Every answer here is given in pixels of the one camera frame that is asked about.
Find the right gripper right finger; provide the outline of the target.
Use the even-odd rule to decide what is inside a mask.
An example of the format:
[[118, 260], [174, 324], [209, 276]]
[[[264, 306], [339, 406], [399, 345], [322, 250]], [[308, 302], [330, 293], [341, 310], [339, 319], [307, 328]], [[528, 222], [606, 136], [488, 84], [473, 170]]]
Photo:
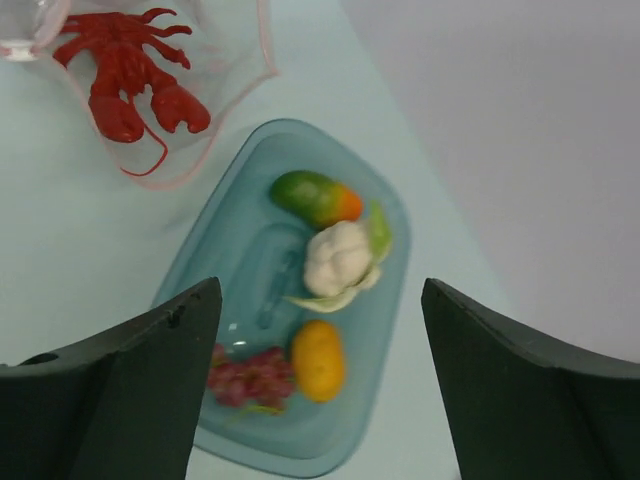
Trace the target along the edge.
[[441, 280], [426, 280], [421, 303], [462, 478], [638, 478], [638, 364], [560, 341]]

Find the red toy lobster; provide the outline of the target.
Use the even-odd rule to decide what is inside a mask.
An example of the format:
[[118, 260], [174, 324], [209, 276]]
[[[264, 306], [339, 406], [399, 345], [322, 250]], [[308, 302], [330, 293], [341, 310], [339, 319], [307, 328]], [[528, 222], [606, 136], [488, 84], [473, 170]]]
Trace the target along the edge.
[[169, 152], [166, 143], [148, 127], [134, 105], [134, 98], [146, 88], [152, 91], [150, 106], [165, 131], [173, 133], [180, 123], [185, 123], [190, 133], [198, 134], [211, 124], [209, 110], [144, 51], [149, 45], [165, 60], [185, 69], [191, 68], [185, 52], [164, 40], [177, 34], [190, 35], [192, 29], [182, 24], [168, 27], [152, 24], [155, 18], [167, 14], [175, 16], [177, 12], [157, 7], [142, 14], [72, 14], [60, 32], [72, 34], [74, 38], [53, 53], [53, 58], [62, 67], [67, 67], [84, 50], [91, 54], [96, 75], [89, 92], [88, 107], [103, 137], [130, 144], [149, 134], [162, 146], [162, 155], [152, 167], [143, 172], [125, 172], [133, 177], [152, 174], [164, 163]]

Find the clear pink zip top bag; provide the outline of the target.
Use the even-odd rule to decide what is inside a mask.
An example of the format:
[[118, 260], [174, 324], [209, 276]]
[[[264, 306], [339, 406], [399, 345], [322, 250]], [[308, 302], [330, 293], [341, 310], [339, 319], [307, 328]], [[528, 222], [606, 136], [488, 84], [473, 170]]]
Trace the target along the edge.
[[266, 1], [5, 1], [1, 156], [103, 150], [138, 185], [173, 189], [276, 72]]

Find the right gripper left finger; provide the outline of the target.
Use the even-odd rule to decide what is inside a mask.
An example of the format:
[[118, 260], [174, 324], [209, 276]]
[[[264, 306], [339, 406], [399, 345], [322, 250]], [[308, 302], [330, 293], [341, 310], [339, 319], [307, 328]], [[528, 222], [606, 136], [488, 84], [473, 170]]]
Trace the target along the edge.
[[5, 479], [182, 479], [222, 307], [208, 278], [74, 344], [1, 369]]

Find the white toy cauliflower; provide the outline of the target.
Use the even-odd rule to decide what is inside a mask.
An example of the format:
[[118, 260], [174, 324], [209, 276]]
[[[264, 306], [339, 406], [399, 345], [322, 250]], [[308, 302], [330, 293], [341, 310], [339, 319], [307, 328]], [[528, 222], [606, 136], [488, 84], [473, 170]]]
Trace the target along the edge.
[[367, 218], [342, 220], [311, 238], [306, 247], [303, 284], [312, 296], [285, 299], [318, 313], [345, 308], [379, 280], [380, 264], [392, 245], [393, 234], [386, 213], [374, 201]]

